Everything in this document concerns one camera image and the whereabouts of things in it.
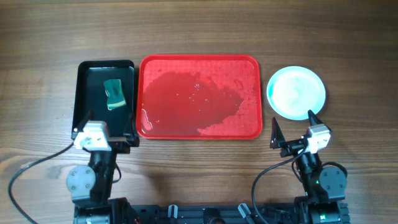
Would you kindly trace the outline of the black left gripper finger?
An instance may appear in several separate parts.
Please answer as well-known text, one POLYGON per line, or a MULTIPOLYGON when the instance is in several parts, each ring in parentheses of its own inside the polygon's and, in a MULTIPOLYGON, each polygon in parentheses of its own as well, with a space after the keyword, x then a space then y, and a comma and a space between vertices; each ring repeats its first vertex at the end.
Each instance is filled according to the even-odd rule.
POLYGON ((137 129, 136 129, 136 116, 134 112, 131 112, 127 117, 126 126, 123 131, 123 136, 126 139, 136 139, 137 129))
POLYGON ((83 128, 86 123, 93 117, 92 110, 89 110, 87 115, 78 123, 78 125, 74 128, 75 133, 83 132, 83 128))

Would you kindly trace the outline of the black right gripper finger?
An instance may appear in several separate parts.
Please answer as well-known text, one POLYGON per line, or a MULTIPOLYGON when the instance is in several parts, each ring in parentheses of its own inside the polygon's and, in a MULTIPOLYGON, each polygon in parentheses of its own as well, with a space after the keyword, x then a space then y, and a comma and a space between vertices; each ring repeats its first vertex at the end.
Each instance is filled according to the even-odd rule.
POLYGON ((275 117, 272 118, 270 148, 278 149, 285 145, 285 137, 275 117))
POLYGON ((308 110, 308 120, 310 126, 308 127, 309 133, 330 133, 331 129, 320 120, 312 110, 308 110))

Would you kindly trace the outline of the white plate top green stain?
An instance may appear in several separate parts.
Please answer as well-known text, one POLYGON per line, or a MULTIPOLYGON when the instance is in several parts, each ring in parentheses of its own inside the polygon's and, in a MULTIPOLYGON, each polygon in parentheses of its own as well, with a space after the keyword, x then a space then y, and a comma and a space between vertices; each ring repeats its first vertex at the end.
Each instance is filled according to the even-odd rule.
POLYGON ((288 66, 276 71, 266 88, 271 108, 284 118, 308 119, 308 110, 320 112, 326 102, 326 88, 320 77, 308 68, 288 66))

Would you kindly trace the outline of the green yellow sponge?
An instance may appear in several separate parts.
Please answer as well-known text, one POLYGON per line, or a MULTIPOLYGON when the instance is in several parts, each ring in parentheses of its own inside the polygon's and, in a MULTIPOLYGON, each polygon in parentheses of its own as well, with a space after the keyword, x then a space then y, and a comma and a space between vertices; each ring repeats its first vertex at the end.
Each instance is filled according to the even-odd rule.
POLYGON ((104 82, 104 88, 106 96, 108 97, 106 104, 109 110, 114 110, 126 105, 120 79, 106 80, 104 82))

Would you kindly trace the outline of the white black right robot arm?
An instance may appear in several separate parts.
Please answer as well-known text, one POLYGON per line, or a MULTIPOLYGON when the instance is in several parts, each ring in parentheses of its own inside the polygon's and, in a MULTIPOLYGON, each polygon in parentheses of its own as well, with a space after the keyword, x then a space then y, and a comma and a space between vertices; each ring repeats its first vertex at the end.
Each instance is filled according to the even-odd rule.
POLYGON ((310 126, 299 139, 286 141, 275 118, 272 119, 270 148, 280 149, 281 157, 292 156, 294 174, 305 195, 293 203, 271 205, 274 223, 349 223, 348 205, 343 203, 348 172, 336 162, 322 163, 318 152, 328 146, 332 130, 313 111, 308 111, 310 126))

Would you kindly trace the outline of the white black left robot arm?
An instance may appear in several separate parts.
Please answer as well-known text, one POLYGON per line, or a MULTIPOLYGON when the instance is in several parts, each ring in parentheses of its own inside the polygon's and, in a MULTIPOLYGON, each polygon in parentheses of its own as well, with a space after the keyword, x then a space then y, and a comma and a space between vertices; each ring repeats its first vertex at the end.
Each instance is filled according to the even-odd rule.
POLYGON ((74 145, 90 153, 89 163, 74 167, 67 176, 66 185, 75 205, 73 223, 113 224, 140 223, 137 212, 126 198, 111 199, 114 171, 118 154, 129 154, 130 147, 139 145, 133 125, 134 113, 127 116, 122 137, 112 138, 104 121, 93 121, 93 112, 73 128, 74 145))

